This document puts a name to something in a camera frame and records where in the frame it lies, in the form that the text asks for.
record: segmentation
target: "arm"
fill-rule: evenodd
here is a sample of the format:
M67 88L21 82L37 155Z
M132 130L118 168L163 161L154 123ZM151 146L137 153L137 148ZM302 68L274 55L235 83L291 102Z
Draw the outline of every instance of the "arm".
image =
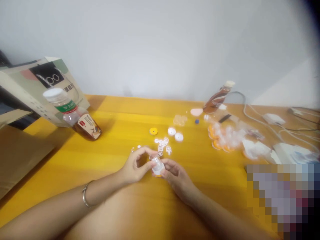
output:
M272 239L262 230L251 227L204 195L191 181L182 166L170 159L162 159L165 170L161 175L175 193L189 205L221 239Z
M156 154L147 147L132 152L125 165L116 173L91 182L85 197L89 205L98 205L118 189L139 181L154 167L149 161L138 167L137 161L144 153ZM25 211L0 228L0 239L52 239L70 227L94 208L83 202L85 185L56 195Z

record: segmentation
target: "cardboard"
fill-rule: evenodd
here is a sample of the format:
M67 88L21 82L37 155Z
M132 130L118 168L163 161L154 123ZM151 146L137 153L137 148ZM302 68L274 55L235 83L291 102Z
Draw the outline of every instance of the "cardboard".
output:
M7 125L30 113L17 109L0 115L0 199L54 148Z
M42 94L50 88L62 88L82 108L90 104L61 58L45 57L25 65L0 69L0 85L58 127L70 127L63 114Z

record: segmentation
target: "charger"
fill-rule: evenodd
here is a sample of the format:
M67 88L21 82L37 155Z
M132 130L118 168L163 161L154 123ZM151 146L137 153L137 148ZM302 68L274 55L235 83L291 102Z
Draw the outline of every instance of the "charger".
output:
M269 124L273 124L273 125L282 125L284 124L286 121L283 120L281 117L279 117L276 114L271 114L271 113L267 113L265 115L262 116L264 120L267 121L267 123Z

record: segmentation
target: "hand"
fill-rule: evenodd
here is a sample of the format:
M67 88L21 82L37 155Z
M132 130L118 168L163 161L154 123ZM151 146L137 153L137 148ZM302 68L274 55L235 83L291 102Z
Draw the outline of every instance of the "hand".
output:
M198 198L199 189L193 184L186 170L171 159L161 159L165 169L161 171L161 176L168 181L174 192L187 205L191 206Z
M148 161L141 167L138 167L137 162L140 157L147 153L149 155L158 154L157 151L153 151L150 148L144 146L138 150L131 152L124 166L119 170L126 183L134 183L140 181L140 179L153 167L156 163L154 161Z

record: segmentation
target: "bangle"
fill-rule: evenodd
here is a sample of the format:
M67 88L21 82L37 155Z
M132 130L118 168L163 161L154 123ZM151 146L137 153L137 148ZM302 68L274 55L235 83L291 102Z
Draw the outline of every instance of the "bangle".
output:
M94 180L88 182L88 183L86 184L86 186L84 187L84 189L82 190L82 192L83 192L83 197L82 197L82 199L83 199L84 204L87 206L87 208L91 208L91 207L95 206L95 205L89 205L89 204L87 203L87 201L86 201L86 190L87 190L87 187L88 187L89 183L91 183L91 182L93 182L93 181L94 181Z

